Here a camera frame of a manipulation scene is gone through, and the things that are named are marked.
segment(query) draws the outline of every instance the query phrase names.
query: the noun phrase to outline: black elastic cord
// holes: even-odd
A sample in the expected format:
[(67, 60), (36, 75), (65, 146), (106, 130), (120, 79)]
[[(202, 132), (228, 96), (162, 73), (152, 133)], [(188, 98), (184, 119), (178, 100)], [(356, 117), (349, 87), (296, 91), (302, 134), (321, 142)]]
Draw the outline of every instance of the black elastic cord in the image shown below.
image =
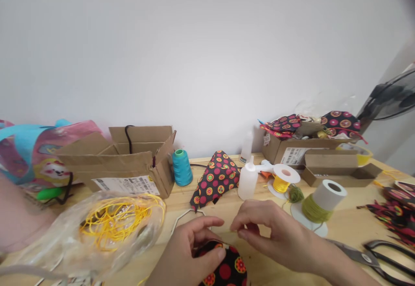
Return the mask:
[(54, 198), (51, 198), (50, 200), (46, 201), (45, 204), (49, 203), (52, 200), (56, 200), (60, 205), (64, 205), (66, 203), (66, 201), (68, 200), (68, 198), (70, 198), (73, 195), (73, 194), (69, 195), (69, 192), (72, 188), (72, 182), (73, 182), (73, 173), (70, 172), (69, 173), (69, 182), (68, 182), (68, 185), (66, 186), (64, 198), (61, 200), (58, 197), (54, 197)]
[(133, 154), (133, 145), (131, 143), (131, 139), (130, 139), (130, 136), (128, 135), (128, 131), (127, 131), (129, 127), (134, 127), (134, 125), (127, 125), (125, 127), (124, 131), (125, 131), (125, 135), (127, 136), (128, 145), (130, 147), (130, 154)]

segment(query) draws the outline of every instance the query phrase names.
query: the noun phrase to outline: open cardboard box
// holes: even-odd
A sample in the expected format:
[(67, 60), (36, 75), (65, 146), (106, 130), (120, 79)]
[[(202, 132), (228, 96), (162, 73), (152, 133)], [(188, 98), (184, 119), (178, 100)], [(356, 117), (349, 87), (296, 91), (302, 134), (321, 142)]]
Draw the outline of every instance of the open cardboard box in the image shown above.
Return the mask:
[(56, 155), (92, 191), (151, 193), (167, 198), (174, 185), (172, 126), (110, 127), (113, 143), (100, 133), (60, 148)]
[(312, 138), (307, 140), (290, 138), (282, 141), (275, 136), (270, 136), (268, 145), (262, 147), (262, 153), (271, 164), (281, 163), (289, 165), (294, 169), (303, 169), (304, 155), (308, 150), (335, 149), (339, 144), (351, 141), (351, 139), (329, 138)]
[(311, 187), (318, 187), (324, 179), (343, 187), (366, 187), (382, 169), (371, 163), (358, 167), (356, 155), (355, 150), (309, 150), (305, 153), (306, 168), (301, 177)]

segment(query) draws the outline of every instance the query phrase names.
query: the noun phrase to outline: wooden table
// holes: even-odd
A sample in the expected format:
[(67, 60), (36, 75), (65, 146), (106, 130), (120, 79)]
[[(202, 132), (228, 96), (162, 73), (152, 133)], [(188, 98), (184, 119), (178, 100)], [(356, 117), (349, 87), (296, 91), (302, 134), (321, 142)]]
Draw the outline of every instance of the wooden table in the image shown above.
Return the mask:
[[(264, 156), (262, 153), (255, 153), (255, 164), (259, 164)], [(239, 156), (230, 156), (238, 166), (242, 166), (239, 162)], [(192, 159), (192, 164), (206, 165), (210, 160), (208, 158)], [(387, 166), (379, 161), (372, 160), (372, 163), (382, 168), (385, 171), (394, 170), (390, 166)], [(147, 277), (158, 259), (160, 258), (166, 243), (169, 240), (170, 232), (173, 224), (178, 216), (190, 208), (189, 201), (197, 186), (197, 180), (203, 175), (204, 168), (198, 166), (192, 166), (193, 181), (191, 184), (185, 187), (174, 186), (173, 191), (168, 199), (166, 199), (167, 211), (162, 233), (156, 243), (150, 250), (146, 251), (143, 255), (133, 258), (122, 270), (117, 272), (111, 277), (105, 286), (123, 285), (123, 286), (135, 286), (139, 281)], [(399, 180), (415, 184), (415, 178), (408, 176), (404, 173), (394, 173)], [(394, 179), (386, 174), (379, 175), (377, 181), (383, 185), (390, 185)], [(255, 199), (268, 200), (271, 199), (278, 205), (282, 206), (284, 200), (274, 197), (266, 187), (266, 180), (259, 175), (257, 186), (255, 189)], [(310, 187), (303, 180), (298, 184), (304, 193), (304, 196), (308, 196), (315, 191), (315, 188)], [(61, 213), (65, 208), (74, 205), (75, 203), (87, 198), (91, 191), (83, 186), (74, 186), (73, 191), (75, 195), (69, 199), (67, 204), (63, 207), (59, 205), (52, 206), (52, 209), (56, 213)], [(343, 242), (349, 246), (363, 249), (362, 243), (371, 241), (374, 239), (382, 239), (396, 243), (392, 238), (388, 237), (393, 235), (387, 231), (386, 227), (382, 225), (374, 215), (368, 210), (357, 210), (356, 206), (373, 203), (374, 200), (384, 202), (384, 198), (380, 193), (380, 188), (371, 184), (364, 188), (347, 188), (348, 196), (336, 207), (333, 217), (328, 221), (329, 228), (328, 238)], [(243, 201), (238, 197), (237, 189), (226, 192), (216, 205), (209, 204), (202, 208), (207, 216), (218, 216), (225, 220), (225, 224), (220, 228), (213, 228), (213, 231), (217, 233), (222, 239), (232, 245), (235, 245), (241, 253), (247, 270), (249, 279), (252, 285), (329, 285), (324, 279), (306, 273), (295, 273), (285, 267), (271, 261), (264, 255), (258, 253), (256, 250), (247, 245), (243, 240), (239, 239), (236, 233), (229, 231), (229, 226), (234, 219), (239, 207)], [(290, 205), (286, 204), (284, 209), (290, 213)], [(185, 217), (181, 218), (179, 224), (184, 223), (192, 218), (195, 218), (194, 213), (188, 213)], [(269, 231), (265, 227), (261, 227), (262, 235), (269, 235)], [(393, 258), (394, 260), (402, 263), (407, 267), (414, 269), (414, 264), (406, 257), (393, 252), (387, 248), (379, 248), (379, 251), (386, 256)], [(19, 253), (11, 254), (7, 257), (3, 265), (9, 265), (17, 258)], [(389, 285), (385, 280), (381, 279), (372, 269), (366, 266), (362, 266), (371, 276), (378, 280), (381, 284)], [(400, 272), (395, 271), (393, 268), (383, 265), (386, 272), (393, 276), (411, 282), (411, 280), (402, 275)], [(2, 286), (22, 285), (31, 286), (38, 281), (38, 278), (32, 276), (6, 276), (0, 278), (0, 284)], [(51, 285), (51, 281), (44, 281), (42, 286)]]

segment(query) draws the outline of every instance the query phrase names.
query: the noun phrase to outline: scissors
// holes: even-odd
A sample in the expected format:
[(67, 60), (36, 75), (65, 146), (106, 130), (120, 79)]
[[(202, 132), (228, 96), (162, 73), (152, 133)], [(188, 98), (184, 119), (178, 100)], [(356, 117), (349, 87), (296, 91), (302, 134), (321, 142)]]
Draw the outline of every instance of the scissors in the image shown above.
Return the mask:
[(391, 247), (393, 249), (396, 249), (397, 251), (407, 255), (408, 257), (412, 258), (415, 260), (415, 254), (411, 253), (410, 251), (406, 250), (405, 248), (398, 246), (394, 243), (390, 243), (387, 241), (381, 241), (381, 240), (375, 240), (375, 241), (371, 241), (368, 242), (366, 244), (363, 244), (363, 246), (365, 247), (365, 251), (360, 251), (357, 250), (353, 247), (347, 246), (346, 244), (343, 244), (341, 242), (338, 241), (333, 241), (330, 239), (326, 239), (327, 241), (333, 243), (334, 245), (336, 245), (338, 248), (341, 249), (342, 252), (344, 252), (350, 259), (359, 262), (361, 264), (365, 264), (367, 266), (370, 266), (376, 273), (378, 273), (382, 278), (384, 278), (385, 280), (387, 280), (388, 282), (390, 282), (393, 285), (396, 286), (415, 286), (415, 284), (411, 284), (411, 283), (407, 283), (404, 281), (401, 281), (393, 276), (390, 276), (388, 273), (386, 273), (385, 271), (383, 271), (380, 268), (380, 264), (378, 259), (385, 261), (386, 263), (394, 266), (395, 268), (401, 270), (402, 272), (405, 272), (406, 274), (415, 277), (415, 271), (397, 263), (396, 261), (386, 257), (385, 255), (379, 254), (378, 252), (374, 251), (373, 249), (375, 249), (378, 246), (387, 246), (387, 247)]

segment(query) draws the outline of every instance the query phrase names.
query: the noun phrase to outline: teal thread spool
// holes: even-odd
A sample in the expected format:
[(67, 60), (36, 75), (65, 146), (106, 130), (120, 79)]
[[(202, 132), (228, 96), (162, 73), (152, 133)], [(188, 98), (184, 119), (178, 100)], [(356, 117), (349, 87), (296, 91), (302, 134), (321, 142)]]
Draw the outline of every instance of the teal thread spool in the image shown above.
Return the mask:
[(189, 157), (187, 156), (187, 152), (185, 150), (179, 149), (174, 152), (173, 169), (177, 185), (184, 187), (192, 182), (193, 173), (190, 169)]

